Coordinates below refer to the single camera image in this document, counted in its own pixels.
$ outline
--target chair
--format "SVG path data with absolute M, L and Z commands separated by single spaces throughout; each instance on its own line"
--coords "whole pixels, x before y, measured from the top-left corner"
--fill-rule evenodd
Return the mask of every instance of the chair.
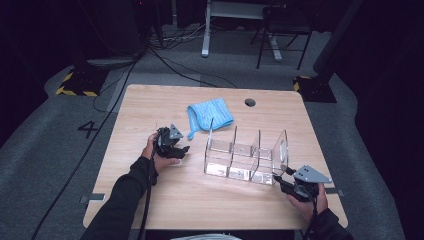
M 294 36 L 287 44 L 287 47 L 289 47 L 299 35 L 305 35 L 307 36 L 307 39 L 303 50 L 284 49 L 284 51 L 302 51 L 302 56 L 300 57 L 299 64 L 297 66 L 297 70 L 299 70 L 312 34 L 312 24 L 310 19 L 308 19 L 306 15 L 296 6 L 294 1 L 289 2 L 287 0 L 272 1 L 269 7 L 263 8 L 262 14 L 262 26 L 258 29 L 258 31 L 256 31 L 255 36 L 251 41 L 251 44 L 253 44 L 260 30 L 263 29 L 261 48 L 256 68 L 259 68 L 261 63 L 266 36 Z

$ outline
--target blue cloth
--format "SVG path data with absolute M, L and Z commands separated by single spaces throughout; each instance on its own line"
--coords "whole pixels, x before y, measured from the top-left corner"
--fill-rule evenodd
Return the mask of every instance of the blue cloth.
M 222 98 L 190 105 L 187 108 L 187 113 L 191 129 L 191 132 L 187 135 L 189 140 L 193 139 L 194 133 L 197 131 L 209 131 L 212 119 L 212 130 L 229 126 L 234 121 Z

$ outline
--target acrylic divider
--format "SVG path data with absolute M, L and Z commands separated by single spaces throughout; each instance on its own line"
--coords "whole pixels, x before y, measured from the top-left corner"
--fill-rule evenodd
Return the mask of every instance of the acrylic divider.
M 286 130 L 281 132 L 271 150 L 262 148 L 260 130 L 252 145 L 237 143 L 237 126 L 232 141 L 217 140 L 212 136 L 211 128 L 205 150 L 204 172 L 206 174 L 261 184 L 274 184 L 273 175 L 282 176 L 288 166 Z

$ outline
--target chair leg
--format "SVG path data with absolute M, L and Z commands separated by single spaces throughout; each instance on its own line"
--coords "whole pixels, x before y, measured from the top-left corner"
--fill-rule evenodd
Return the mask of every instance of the chair leg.
M 253 44 L 253 42 L 256 40 L 256 37 L 258 36 L 258 33 L 261 29 L 262 28 L 258 28 L 258 31 L 256 31 L 255 36 L 253 36 L 252 41 L 250 41 L 250 44 Z
M 264 32 L 263 32 L 263 35 L 262 35 L 262 42 L 261 42 L 261 50 L 259 51 L 258 64 L 256 65 L 256 69 L 259 69 L 259 64 L 261 63 L 262 51 L 264 49 L 264 42 L 265 42 L 266 35 L 267 35 L 267 33 L 266 33 L 265 28 L 264 28 Z
M 286 45 L 286 47 L 289 47 L 294 42 L 294 40 L 296 40 L 297 36 L 299 36 L 299 34 L 296 34 L 296 36 L 294 36 L 292 40 L 290 40 L 290 42 Z
M 312 32 L 309 33 L 308 38 L 306 39 L 305 47 L 303 48 L 302 56 L 300 57 L 299 65 L 297 65 L 297 70 L 300 69 L 302 64 L 303 57 L 305 56 L 306 49 L 308 48 L 309 40 L 311 39 Z

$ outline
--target number 4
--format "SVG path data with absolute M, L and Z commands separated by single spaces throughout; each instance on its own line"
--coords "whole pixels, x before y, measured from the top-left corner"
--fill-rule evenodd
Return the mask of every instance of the number 4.
M 98 129 L 97 128 L 94 128 L 94 122 L 93 121 L 89 121 L 88 123 L 86 123 L 86 124 L 82 125 L 81 127 L 79 127 L 78 130 L 80 130 L 80 131 L 87 131 L 87 135 L 85 136 L 85 138 L 88 139 L 90 137 L 91 132 L 92 131 L 97 131 Z

